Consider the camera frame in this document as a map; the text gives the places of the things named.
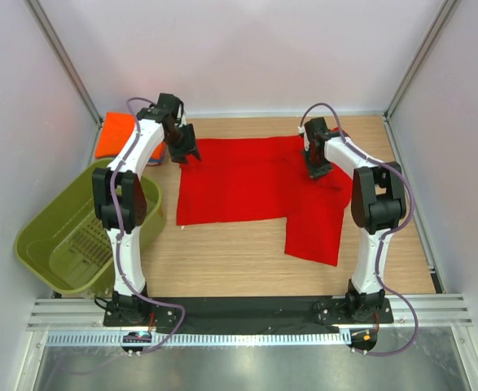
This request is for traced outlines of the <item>aluminium frame rail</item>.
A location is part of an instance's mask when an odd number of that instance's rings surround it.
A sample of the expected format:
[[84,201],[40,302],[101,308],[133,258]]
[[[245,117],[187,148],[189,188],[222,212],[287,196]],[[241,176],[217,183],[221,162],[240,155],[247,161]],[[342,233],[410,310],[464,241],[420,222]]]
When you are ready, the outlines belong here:
[[[406,299],[414,307],[421,327],[470,327],[471,315],[460,294],[412,294]],[[38,299],[31,311],[27,329],[100,329],[104,312],[92,300]]]

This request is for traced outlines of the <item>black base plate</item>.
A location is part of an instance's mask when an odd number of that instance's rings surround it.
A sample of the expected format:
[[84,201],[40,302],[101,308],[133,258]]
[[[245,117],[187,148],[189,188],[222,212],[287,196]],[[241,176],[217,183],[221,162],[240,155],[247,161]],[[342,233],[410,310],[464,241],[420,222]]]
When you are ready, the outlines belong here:
[[167,307],[133,303],[124,307],[96,298],[107,327],[150,327],[168,334],[297,335],[333,332],[340,325],[394,321],[389,299],[354,317],[344,297],[161,297]]

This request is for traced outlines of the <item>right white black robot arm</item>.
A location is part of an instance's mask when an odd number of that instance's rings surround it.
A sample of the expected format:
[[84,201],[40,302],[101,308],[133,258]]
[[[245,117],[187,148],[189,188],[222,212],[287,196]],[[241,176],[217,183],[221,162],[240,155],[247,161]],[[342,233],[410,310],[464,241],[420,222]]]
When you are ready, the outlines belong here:
[[406,185],[401,166],[363,151],[343,131],[329,130],[322,117],[302,120],[305,163],[313,179],[334,168],[352,179],[351,215],[359,228],[357,264],[344,299],[346,316],[365,323],[384,307],[383,271],[388,247],[406,215]]

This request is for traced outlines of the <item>red t shirt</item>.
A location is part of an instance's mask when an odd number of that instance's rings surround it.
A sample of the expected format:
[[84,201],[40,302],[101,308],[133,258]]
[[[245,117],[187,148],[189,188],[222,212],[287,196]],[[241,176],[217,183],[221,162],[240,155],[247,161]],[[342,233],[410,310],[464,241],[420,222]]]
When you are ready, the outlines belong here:
[[342,169],[312,179],[298,135],[197,143],[200,159],[181,166],[179,226],[285,218],[287,255],[337,266],[352,191]]

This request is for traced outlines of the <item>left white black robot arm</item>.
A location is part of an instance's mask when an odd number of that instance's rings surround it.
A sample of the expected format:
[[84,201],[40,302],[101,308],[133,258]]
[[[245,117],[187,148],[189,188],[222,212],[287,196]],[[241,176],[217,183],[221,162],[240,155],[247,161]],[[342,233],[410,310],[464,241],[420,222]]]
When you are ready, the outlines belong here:
[[119,154],[92,174],[94,213],[112,246],[115,285],[104,306],[106,326],[143,325],[159,302],[147,295],[141,266],[140,231],[147,216],[141,177],[151,154],[164,143],[173,162],[200,158],[194,126],[187,122],[184,102],[162,93],[131,113],[134,129]]

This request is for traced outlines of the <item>olive green plastic basket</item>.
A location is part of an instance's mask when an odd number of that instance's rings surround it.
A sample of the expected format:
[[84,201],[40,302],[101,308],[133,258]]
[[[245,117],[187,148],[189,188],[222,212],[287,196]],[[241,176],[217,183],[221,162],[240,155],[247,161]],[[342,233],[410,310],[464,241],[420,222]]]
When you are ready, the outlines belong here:
[[107,297],[115,283],[112,246],[94,213],[92,173],[112,160],[88,166],[17,236],[18,260],[65,297]]

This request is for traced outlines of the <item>orange folded t shirt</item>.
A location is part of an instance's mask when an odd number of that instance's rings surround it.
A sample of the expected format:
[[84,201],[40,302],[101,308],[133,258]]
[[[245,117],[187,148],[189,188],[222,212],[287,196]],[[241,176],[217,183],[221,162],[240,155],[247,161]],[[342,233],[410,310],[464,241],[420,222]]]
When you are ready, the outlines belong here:
[[99,136],[94,158],[117,156],[135,127],[134,118],[128,113],[108,112]]

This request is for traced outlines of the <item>blue folded t shirt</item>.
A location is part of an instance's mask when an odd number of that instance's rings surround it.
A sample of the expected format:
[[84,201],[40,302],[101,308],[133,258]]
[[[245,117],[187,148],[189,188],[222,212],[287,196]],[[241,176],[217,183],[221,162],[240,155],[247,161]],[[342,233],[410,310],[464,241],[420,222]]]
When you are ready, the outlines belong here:
[[160,165],[164,160],[165,148],[166,148],[166,144],[160,143],[151,154],[151,157],[148,162],[151,165]]

